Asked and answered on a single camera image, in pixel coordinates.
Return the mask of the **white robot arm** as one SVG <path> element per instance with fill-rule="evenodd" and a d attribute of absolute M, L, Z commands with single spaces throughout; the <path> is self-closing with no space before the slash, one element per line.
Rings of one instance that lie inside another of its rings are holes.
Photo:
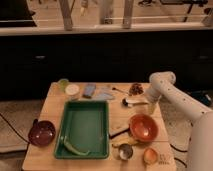
<path fill-rule="evenodd" d="M 175 82 L 171 71 L 152 73 L 145 97 L 156 103 L 163 95 L 193 124 L 186 171 L 213 171 L 213 110 L 176 88 Z"/>

